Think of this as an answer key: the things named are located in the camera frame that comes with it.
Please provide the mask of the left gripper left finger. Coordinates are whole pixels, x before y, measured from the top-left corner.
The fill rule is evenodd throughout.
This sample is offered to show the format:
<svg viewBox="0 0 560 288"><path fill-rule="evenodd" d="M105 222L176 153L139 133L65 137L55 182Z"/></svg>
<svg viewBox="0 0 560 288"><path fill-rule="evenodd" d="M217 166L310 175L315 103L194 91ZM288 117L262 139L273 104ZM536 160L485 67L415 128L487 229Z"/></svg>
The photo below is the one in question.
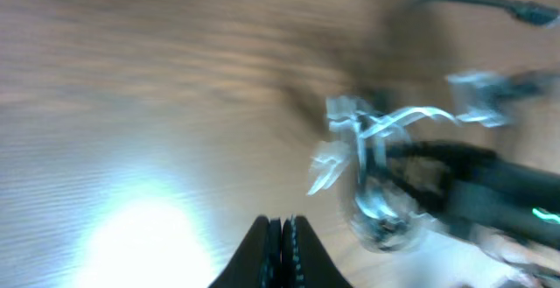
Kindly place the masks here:
<svg viewBox="0 0 560 288"><path fill-rule="evenodd" d="M259 215L209 288L281 286L281 221Z"/></svg>

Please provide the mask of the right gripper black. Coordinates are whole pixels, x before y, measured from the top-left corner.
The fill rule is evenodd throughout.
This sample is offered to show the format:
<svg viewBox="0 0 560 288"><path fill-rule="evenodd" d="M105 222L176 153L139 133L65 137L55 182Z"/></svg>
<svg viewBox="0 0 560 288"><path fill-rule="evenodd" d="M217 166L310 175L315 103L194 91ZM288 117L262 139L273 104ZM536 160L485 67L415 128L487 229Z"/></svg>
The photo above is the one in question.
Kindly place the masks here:
<svg viewBox="0 0 560 288"><path fill-rule="evenodd" d="M511 163L495 152L453 149L446 218L450 235L464 241L479 225L523 241L559 248L559 175Z"/></svg>

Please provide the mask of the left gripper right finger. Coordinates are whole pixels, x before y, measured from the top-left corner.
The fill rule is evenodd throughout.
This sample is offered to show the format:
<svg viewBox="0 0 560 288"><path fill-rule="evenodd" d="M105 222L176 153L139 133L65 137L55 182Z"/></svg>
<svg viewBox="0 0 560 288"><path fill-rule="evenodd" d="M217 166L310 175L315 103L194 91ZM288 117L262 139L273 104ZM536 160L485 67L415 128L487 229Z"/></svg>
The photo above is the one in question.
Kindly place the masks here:
<svg viewBox="0 0 560 288"><path fill-rule="evenodd" d="M286 288L353 288L302 215L284 222L282 275Z"/></svg>

